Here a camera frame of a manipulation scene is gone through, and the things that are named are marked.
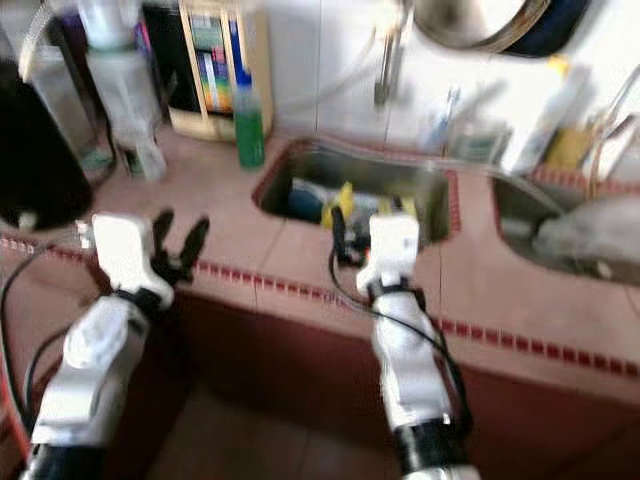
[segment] green bottle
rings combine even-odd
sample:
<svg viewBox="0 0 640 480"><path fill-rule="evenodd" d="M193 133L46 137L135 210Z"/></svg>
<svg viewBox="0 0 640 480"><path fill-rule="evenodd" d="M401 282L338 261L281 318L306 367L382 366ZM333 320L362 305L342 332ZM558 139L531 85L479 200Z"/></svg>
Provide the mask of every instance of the green bottle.
<svg viewBox="0 0 640 480"><path fill-rule="evenodd" d="M240 165L247 170L261 167L264 165L262 110L251 83L238 83L233 96L233 120Z"/></svg>

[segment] tiled countertop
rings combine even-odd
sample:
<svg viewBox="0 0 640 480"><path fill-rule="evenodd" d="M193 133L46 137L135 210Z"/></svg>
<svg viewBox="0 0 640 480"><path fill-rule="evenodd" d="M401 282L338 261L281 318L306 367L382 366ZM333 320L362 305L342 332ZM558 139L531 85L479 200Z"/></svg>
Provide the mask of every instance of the tiled countertop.
<svg viewBox="0 0 640 480"><path fill-rule="evenodd" d="M93 211L154 217L171 206L170 248L207 214L210 236L187 289L368 339L371 318L339 304L333 293L326 271L330 233L266 214L252 200L291 138L273 134L267 166L246 172L232 145L167 128L159 142L168 176L145 184L119 169L98 191ZM450 334L454 355L476 368L640 405L640 290L552 272L516 256L498 234L490 180L460 173L456 183L460 231L425 249L416 265L416 282L431 316ZM2 245L16 249L20 242L5 238ZM81 268L64 255L58 260Z"/></svg>

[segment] robotic hand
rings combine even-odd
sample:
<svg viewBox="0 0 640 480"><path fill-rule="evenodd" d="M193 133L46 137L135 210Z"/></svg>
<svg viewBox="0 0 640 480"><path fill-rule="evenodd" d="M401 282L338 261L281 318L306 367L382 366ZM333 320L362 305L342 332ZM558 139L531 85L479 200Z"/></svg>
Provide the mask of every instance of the robotic hand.
<svg viewBox="0 0 640 480"><path fill-rule="evenodd" d="M188 235L178 257L163 248L173 213L151 225L138 217L98 214L93 235L114 293L101 297L69 330L62 365L48 385L23 480L100 478L102 459L124 408L154 317L169 308L174 285L190 281L209 221Z"/></svg>
<svg viewBox="0 0 640 480"><path fill-rule="evenodd" d="M361 267L364 242L346 235L339 208L333 214L334 259ZM464 439L471 414L460 371L444 336L427 317L424 295L409 280L418 253L419 224L406 213L374 215L370 251L357 276L358 291L372 302L376 322L373 346L382 367L381 389L389 427L394 434L405 480L479 480L468 460ZM436 358L444 360L443 375ZM461 404L456 420L448 380Z"/></svg>

